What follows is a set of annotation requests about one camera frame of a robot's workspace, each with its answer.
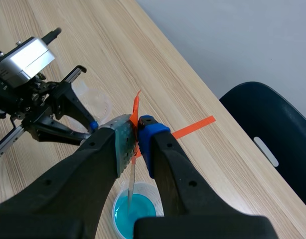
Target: plastic cup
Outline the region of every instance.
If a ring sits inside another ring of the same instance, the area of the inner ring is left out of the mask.
[[[115,221],[115,210],[116,210],[116,205],[117,205],[118,200],[125,197],[125,196],[126,197],[128,196],[128,185],[129,184],[127,182],[124,182],[122,184],[121,191],[119,192],[119,194],[115,198],[115,201],[114,201],[114,204],[113,204],[113,207],[112,207],[113,227],[114,227],[114,230],[115,230],[118,238],[120,238],[120,239],[127,239],[127,238],[125,238],[120,233],[120,231],[118,229],[118,226],[117,226],[116,221]],[[152,204],[154,205],[156,216],[157,217],[163,217],[164,216],[161,197],[159,195],[157,187],[155,187],[151,184],[145,183],[145,182],[136,182],[134,184],[133,194],[140,194],[140,195],[143,195],[143,196],[147,197],[152,202]]]
[[[99,125],[107,122],[112,111],[112,102],[104,92],[90,89],[81,80],[72,84],[72,90]],[[87,129],[80,122],[71,117],[68,117],[68,119],[73,130],[87,132]]]

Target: light wood grain surface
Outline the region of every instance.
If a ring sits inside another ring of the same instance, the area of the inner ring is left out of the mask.
[[[77,64],[85,66],[78,80],[110,96],[111,118],[131,113],[139,89],[140,115],[153,115],[173,131],[213,115],[215,123],[179,140],[197,170],[232,207],[267,216],[280,238],[306,238],[306,206],[135,0],[0,1],[4,52],[59,26],[63,31],[50,44],[57,58],[44,70],[48,79],[60,81]],[[0,119],[0,139],[10,129]],[[25,133],[0,160],[0,202],[74,150]],[[116,238],[111,210],[129,170],[107,198],[97,238]],[[136,180],[154,183],[142,158]]]

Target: gray wall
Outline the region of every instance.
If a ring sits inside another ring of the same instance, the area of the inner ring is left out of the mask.
[[[306,0],[138,0],[220,98],[265,83],[306,117]]]

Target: black chair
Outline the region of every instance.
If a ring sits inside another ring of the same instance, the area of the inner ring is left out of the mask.
[[[236,86],[220,102],[252,140],[265,143],[279,162],[277,171],[306,204],[306,119],[258,82]]]

